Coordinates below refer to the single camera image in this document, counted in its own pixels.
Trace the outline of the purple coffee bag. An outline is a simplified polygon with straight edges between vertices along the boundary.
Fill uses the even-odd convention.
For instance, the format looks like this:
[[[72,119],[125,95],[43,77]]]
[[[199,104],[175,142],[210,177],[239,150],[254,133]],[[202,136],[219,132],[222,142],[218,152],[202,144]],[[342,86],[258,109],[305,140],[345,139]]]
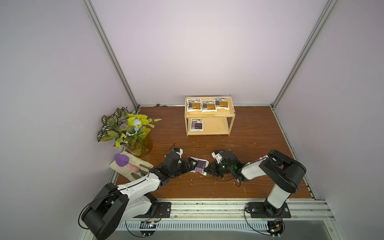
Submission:
[[[191,132],[203,131],[204,130],[204,120],[203,119],[191,119]]]
[[[190,157],[190,158],[198,160],[198,164],[197,164],[195,173],[200,173],[203,176],[206,176],[207,173],[205,172],[205,168],[207,168],[209,166],[210,162],[207,160],[198,159],[198,158],[194,158],[194,157]]]

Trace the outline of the light wooden two-tier shelf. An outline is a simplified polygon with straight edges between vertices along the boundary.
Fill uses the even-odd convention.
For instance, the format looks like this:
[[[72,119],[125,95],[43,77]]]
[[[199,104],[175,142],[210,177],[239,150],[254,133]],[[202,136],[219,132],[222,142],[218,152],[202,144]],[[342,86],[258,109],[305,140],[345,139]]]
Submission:
[[[218,109],[216,112],[202,113],[199,111],[187,112],[188,99],[215,100],[215,97],[186,97],[185,99],[185,127],[187,136],[208,136],[208,135],[230,135],[235,121],[236,111],[232,96],[217,96],[229,99],[229,110]],[[203,119],[204,130],[201,132],[191,132],[191,119]]]

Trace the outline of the yellow coffee bag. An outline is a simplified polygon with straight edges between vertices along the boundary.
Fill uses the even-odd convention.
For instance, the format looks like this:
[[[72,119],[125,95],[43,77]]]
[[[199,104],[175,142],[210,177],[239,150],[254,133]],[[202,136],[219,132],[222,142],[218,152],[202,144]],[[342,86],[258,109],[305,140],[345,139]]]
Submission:
[[[187,112],[202,111],[202,102],[200,99],[187,100]]]
[[[216,109],[224,109],[224,110],[229,110],[230,105],[229,105],[229,99],[225,97],[215,97],[215,106]]]
[[[215,100],[202,100],[202,113],[216,112],[216,101]]]

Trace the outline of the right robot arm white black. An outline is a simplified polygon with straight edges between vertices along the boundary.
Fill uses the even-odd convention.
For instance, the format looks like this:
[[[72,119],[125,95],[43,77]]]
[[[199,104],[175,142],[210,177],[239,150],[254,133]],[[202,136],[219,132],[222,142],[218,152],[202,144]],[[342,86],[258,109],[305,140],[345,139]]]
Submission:
[[[277,150],[271,150],[264,157],[246,164],[241,163],[232,151],[215,151],[212,155],[215,161],[204,168],[207,174],[214,177],[230,174],[238,182],[268,176],[275,183],[263,205],[262,214],[268,217],[278,217],[282,214],[283,205],[299,190],[307,172],[300,162]]]

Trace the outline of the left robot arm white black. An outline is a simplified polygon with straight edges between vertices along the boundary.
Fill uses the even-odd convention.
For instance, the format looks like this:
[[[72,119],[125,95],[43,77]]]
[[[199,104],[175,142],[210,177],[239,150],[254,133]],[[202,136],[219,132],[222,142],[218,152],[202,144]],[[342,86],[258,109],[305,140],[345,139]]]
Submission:
[[[176,148],[166,155],[162,164],[142,178],[125,185],[106,184],[79,214],[79,226],[91,231],[96,239],[105,240],[121,222],[154,214],[158,200],[151,193],[198,166],[197,160],[190,157],[185,161],[182,155],[182,150]]]

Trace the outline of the purple makeup sponge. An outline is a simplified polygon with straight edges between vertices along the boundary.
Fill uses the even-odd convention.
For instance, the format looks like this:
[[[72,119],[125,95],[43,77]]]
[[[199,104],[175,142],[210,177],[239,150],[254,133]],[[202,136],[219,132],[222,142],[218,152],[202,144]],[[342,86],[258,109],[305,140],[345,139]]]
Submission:
[[[119,167],[125,167],[130,163],[130,158],[126,155],[117,154],[115,155],[115,162]]]

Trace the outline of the artificial green potted plant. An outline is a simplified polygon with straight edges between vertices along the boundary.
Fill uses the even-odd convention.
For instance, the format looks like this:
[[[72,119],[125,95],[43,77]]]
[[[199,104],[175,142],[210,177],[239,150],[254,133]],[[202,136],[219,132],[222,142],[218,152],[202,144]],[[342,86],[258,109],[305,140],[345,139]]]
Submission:
[[[125,148],[136,157],[144,157],[153,149],[149,133],[155,127],[154,123],[160,121],[130,112],[125,107],[117,108],[112,115],[102,117],[103,126],[97,134],[97,141],[114,141],[116,148]]]

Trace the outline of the left controller board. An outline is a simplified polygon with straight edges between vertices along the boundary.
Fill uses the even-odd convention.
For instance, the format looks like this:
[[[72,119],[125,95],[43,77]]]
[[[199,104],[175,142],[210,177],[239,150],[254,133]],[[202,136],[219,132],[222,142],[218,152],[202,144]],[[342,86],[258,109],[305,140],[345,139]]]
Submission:
[[[156,221],[141,221],[139,231],[143,238],[152,236],[157,230],[157,225]]]

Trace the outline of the controller board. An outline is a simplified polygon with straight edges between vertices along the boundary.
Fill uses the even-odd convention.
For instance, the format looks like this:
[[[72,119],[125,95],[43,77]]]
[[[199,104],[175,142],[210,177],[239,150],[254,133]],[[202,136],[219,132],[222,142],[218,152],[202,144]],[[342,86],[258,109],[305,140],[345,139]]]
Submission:
[[[139,231],[143,238],[152,236],[157,230],[157,225],[156,221],[141,221]]]
[[[285,230],[285,223],[282,219],[275,219],[273,221],[267,222],[268,230],[267,232],[274,237],[281,237],[282,233]]]

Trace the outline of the right controller board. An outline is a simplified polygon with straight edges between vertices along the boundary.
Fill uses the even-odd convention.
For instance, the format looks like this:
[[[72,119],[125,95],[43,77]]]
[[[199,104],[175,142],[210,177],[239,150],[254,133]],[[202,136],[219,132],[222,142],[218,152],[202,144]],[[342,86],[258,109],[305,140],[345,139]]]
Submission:
[[[282,233],[285,230],[285,223],[282,219],[275,219],[273,221],[267,222],[268,230],[267,232],[274,237],[281,237]]]

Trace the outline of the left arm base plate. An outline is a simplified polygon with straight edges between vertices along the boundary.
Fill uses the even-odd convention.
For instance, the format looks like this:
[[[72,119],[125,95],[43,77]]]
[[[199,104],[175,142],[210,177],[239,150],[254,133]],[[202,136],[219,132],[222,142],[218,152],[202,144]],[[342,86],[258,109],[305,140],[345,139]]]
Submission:
[[[171,209],[172,209],[172,203],[171,202],[159,202],[157,205],[153,205],[150,207],[149,211],[141,216],[138,216],[138,218],[165,218],[168,219],[171,217]]]

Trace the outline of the aluminium front rail frame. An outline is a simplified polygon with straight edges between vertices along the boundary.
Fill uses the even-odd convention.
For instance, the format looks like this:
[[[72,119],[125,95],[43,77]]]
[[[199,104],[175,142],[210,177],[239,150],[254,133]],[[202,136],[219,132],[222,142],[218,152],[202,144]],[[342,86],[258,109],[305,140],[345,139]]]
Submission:
[[[267,222],[274,218],[252,218],[245,212],[249,202],[262,202],[261,199],[159,199],[159,202],[171,202],[171,217],[138,218],[121,222],[116,230],[138,230],[141,221],[158,222],[157,230],[239,230],[266,234]],[[279,218],[287,221],[322,221],[333,240],[345,237],[339,228],[328,204],[324,200],[289,199],[287,202],[291,218]]]

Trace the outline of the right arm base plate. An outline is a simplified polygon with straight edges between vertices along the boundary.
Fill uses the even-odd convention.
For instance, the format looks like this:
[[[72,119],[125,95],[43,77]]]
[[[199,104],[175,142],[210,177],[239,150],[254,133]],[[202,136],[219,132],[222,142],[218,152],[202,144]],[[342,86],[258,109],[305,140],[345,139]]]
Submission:
[[[291,212],[287,203],[284,203],[280,208],[275,208],[268,202],[249,202],[245,206],[245,212],[250,214],[252,218],[291,218]]]

